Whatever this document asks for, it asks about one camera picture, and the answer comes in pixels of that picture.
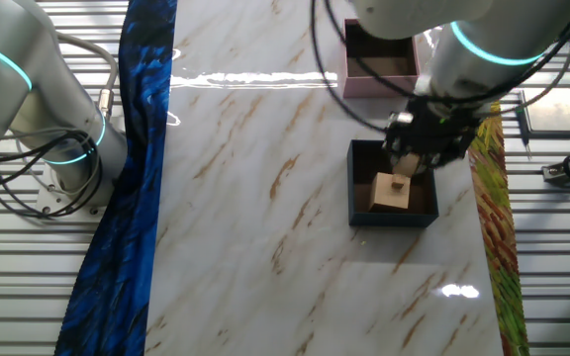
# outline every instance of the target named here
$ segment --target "black cable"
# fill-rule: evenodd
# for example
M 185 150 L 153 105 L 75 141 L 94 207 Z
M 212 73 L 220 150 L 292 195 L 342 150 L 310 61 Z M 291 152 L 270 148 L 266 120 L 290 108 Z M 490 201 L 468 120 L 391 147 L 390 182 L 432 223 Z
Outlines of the black cable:
M 50 219 L 50 218 L 59 218 L 59 217 L 65 217 L 68 215 L 72 215 L 75 212 L 79 211 L 80 209 L 82 209 L 85 205 L 87 205 L 87 203 L 94 197 L 94 195 L 96 194 L 96 192 L 98 191 L 98 189 L 100 188 L 100 184 L 102 182 L 102 160 L 100 159 L 100 157 L 98 156 L 98 151 L 97 151 L 97 147 L 96 144 L 93 142 L 93 140 L 89 140 L 87 139 L 87 135 L 86 133 L 80 132 L 77 133 L 77 140 L 81 143 L 81 146 L 83 148 L 83 151 L 88 151 L 89 153 L 89 174 L 88 174 L 88 180 L 91 180 L 93 178 L 94 175 L 94 171 L 98 171 L 98 180 L 96 182 L 96 186 L 94 187 L 93 191 L 91 192 L 91 194 L 83 201 L 83 203 L 81 203 L 78 207 L 74 208 L 74 205 L 76 205 L 76 203 L 78 203 L 82 197 L 85 196 L 85 193 L 87 193 L 87 189 L 88 186 L 84 187 L 77 195 L 76 197 L 65 207 L 63 207 L 62 209 L 53 212 L 53 213 L 44 213 L 44 212 L 40 212 L 30 206 L 28 206 L 27 204 L 25 204 L 21 199 L 19 199 L 9 188 L 8 186 L 4 183 L 2 184 L 2 187 L 4 188 L 4 190 L 6 191 L 6 193 L 8 193 L 8 195 L 10 195 L 10 197 L 12 199 L 14 199 L 17 203 L 19 203 L 22 207 L 24 207 L 27 211 L 19 211 L 16 210 L 14 208 L 12 208 L 10 205 L 8 205 L 0 196 L 0 204 L 2 204 L 6 209 L 8 209 L 9 211 L 13 212 L 16 215 L 19 215 L 21 217 L 26 217 L 26 218 L 39 218 L 39 219 Z M 94 167 L 94 161 L 97 160 L 97 164 L 98 167 Z M 1 171 L 0 171 L 0 181 L 4 180 Z
M 369 122 L 367 122 L 366 120 L 360 118 L 357 114 L 355 114 L 340 99 L 339 95 L 331 87 L 331 84 L 327 80 L 327 75 L 325 74 L 325 67 L 323 66 L 323 61 L 321 60 L 320 51 L 318 50 L 318 36 L 316 34 L 316 0 L 311 0 L 311 6 L 312 6 L 312 9 L 311 9 L 312 11 L 311 11 L 310 32 L 311 32 L 311 37 L 312 37 L 312 47 L 314 48 L 314 57 L 316 60 L 316 66 L 318 67 L 318 69 L 321 72 L 321 75 L 323 76 L 323 81 L 325 82 L 325 85 L 327 86 L 327 90 L 329 91 L 330 95 L 335 100 L 335 102 L 338 105 L 340 105 L 340 107 L 344 110 L 344 112 L 347 113 L 349 116 L 351 116 L 354 120 L 356 120 L 357 122 L 361 123 L 362 125 L 370 128 L 370 129 L 373 129 L 376 132 L 385 134 L 386 129 L 377 127 L 373 124 L 370 124 Z
M 6 184 L 8 182 L 11 182 L 17 178 L 19 178 L 21 175 L 23 175 L 24 173 L 26 173 L 30 168 L 32 168 L 32 166 L 37 163 L 43 156 L 42 155 L 37 155 L 33 160 L 31 160 L 28 164 L 26 164 L 22 169 L 20 169 L 18 172 L 12 174 L 11 176 L 9 176 L 8 178 L 5 178 L 3 180 L 0 180 L 0 185 L 2 184 Z
M 0 157 L 0 162 L 9 162 L 9 161 L 13 161 L 15 159 L 21 159 L 21 158 L 33 156 L 35 154 L 40 154 L 41 152 L 45 151 L 47 148 L 48 148 L 48 150 L 50 150 L 50 149 L 54 148 L 57 144 L 61 143 L 62 141 L 66 140 L 68 138 L 74 138 L 75 135 L 76 135 L 76 132 L 65 133 L 62 136 L 55 138 L 55 139 L 51 140 L 50 142 L 48 142 L 48 143 L 46 143 L 40 147 L 37 147 L 33 150 L 29 150 L 27 152 L 20 153 L 20 154 Z
M 325 7 L 327 8 L 327 12 L 329 13 L 329 16 L 330 16 L 330 19 L 331 19 L 331 22 L 333 25 L 333 29 L 338 34 L 342 44 L 346 45 L 347 44 L 346 37 L 342 34 L 342 31 L 340 30 L 339 24 L 337 23 L 337 20 L 335 19 L 335 15 L 333 13 L 333 8 L 332 8 L 330 0 L 325 0 Z M 565 31 L 563 35 L 564 36 L 562 36 L 560 38 L 558 44 L 553 48 L 553 50 L 550 53 L 545 55 L 544 58 L 540 62 L 538 62 L 533 67 L 529 68 L 521 76 L 519 76 L 518 78 L 515 78 L 513 80 L 510 80 L 508 82 L 505 82 L 501 85 L 498 85 L 498 86 L 492 88 L 490 91 L 488 91 L 485 94 L 481 94 L 481 95 L 477 95 L 477 96 L 469 97 L 469 98 L 433 97 L 433 96 L 429 96 L 429 95 L 417 95 L 415 93 L 408 92 L 408 91 L 404 90 L 403 88 L 397 86 L 396 84 L 393 84 L 393 83 L 389 82 L 388 80 L 382 78 L 375 70 L 373 70 L 371 67 L 369 67 L 362 60 L 361 57 L 354 56 L 353 59 L 355 59 L 356 63 L 362 68 L 362 70 L 364 70 L 367 74 L 371 75 L 377 82 L 379 82 L 380 84 L 386 86 L 387 88 L 389 88 L 391 90 L 398 92 L 399 94 L 401 94 L 402 96 L 404 96 L 406 98 L 421 99 L 421 100 L 426 100 L 426 101 L 429 101 L 432 103 L 442 103 L 442 104 L 470 104 L 470 103 L 486 101 L 486 100 L 492 99 L 494 97 L 507 94 L 512 89 L 518 87 L 523 82 L 528 80 L 533 74 L 535 74 L 542 67 L 544 67 L 544 65 L 546 63 L 548 63 L 555 56 L 555 54 L 557 54 L 564 47 L 564 45 L 566 45 L 569 42 L 569 40 L 570 40 L 570 26 L 568 26 L 568 30 Z

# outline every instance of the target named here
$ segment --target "metal grate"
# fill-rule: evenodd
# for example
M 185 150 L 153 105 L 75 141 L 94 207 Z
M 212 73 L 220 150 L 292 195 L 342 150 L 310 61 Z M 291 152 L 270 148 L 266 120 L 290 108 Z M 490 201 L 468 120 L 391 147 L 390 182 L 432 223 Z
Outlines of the metal grate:
M 39 1 L 56 28 L 92 41 L 117 55 L 128 1 Z M 83 49 L 61 46 L 65 61 L 92 98 L 108 75 L 102 59 Z M 527 83 L 542 87 L 557 74 L 556 58 Z M 570 72 L 561 87 L 570 87 Z M 116 90 L 115 120 L 122 119 Z M 504 108 L 518 102 L 503 101 Z M 533 139 L 529 162 L 514 116 L 504 119 L 507 168 L 517 227 L 522 293 L 531 354 L 570 356 L 570 190 L 545 184 L 540 168 L 570 154 L 570 140 Z M 0 152 L 14 151 L 10 142 Z M 16 171 L 21 162 L 6 168 Z M 35 170 L 43 172 L 37 165 Z M 11 184 L 26 202 L 39 186 L 29 175 Z M 0 205 L 0 355 L 51 355 L 76 274 L 96 228 L 94 223 L 36 224 Z

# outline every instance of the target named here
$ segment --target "white marble table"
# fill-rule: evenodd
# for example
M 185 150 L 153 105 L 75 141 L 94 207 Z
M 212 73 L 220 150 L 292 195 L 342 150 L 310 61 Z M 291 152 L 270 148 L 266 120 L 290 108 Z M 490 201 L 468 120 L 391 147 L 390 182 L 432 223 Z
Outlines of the white marble table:
M 308 0 L 178 3 L 146 354 L 502 355 L 467 161 L 436 172 L 428 229 L 348 226 L 349 142 L 380 137 L 323 88 L 308 20 Z

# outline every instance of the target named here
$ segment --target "wooden cube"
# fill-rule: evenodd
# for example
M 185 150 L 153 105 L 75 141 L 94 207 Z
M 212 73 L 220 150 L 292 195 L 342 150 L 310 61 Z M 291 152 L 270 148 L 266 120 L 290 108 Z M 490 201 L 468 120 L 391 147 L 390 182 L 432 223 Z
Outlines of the wooden cube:
M 377 173 L 371 189 L 370 210 L 375 208 L 407 209 L 411 178 L 401 174 Z

